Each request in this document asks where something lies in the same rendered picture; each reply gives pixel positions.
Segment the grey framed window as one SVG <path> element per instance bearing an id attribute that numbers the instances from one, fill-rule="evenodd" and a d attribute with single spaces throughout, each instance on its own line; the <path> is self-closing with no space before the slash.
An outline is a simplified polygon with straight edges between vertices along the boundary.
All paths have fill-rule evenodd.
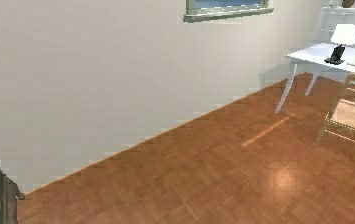
<path id="1" fill-rule="evenodd" d="M 186 0 L 184 22 L 228 19 L 269 14 L 273 0 Z"/>

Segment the white desk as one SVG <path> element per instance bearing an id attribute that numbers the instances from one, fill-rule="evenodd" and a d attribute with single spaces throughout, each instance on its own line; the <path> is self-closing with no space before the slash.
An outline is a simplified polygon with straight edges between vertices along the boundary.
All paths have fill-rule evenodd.
<path id="1" fill-rule="evenodd" d="M 342 63 L 335 65 L 326 62 L 335 47 L 343 45 L 345 51 L 341 57 Z M 318 19 L 313 39 L 313 45 L 287 55 L 292 72 L 288 76 L 286 87 L 276 106 L 278 113 L 288 96 L 299 64 L 310 64 L 316 70 L 305 92 L 308 95 L 316 80 L 323 72 L 339 71 L 340 73 L 355 73 L 355 8 L 323 7 Z"/>

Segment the beige wooden chair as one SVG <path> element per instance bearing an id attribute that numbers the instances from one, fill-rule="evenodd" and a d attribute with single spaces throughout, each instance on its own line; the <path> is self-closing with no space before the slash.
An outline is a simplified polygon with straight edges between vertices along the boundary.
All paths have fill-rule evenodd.
<path id="1" fill-rule="evenodd" d="M 321 143 L 325 133 L 355 143 L 355 73 L 349 73 L 324 118 L 311 150 Z"/>

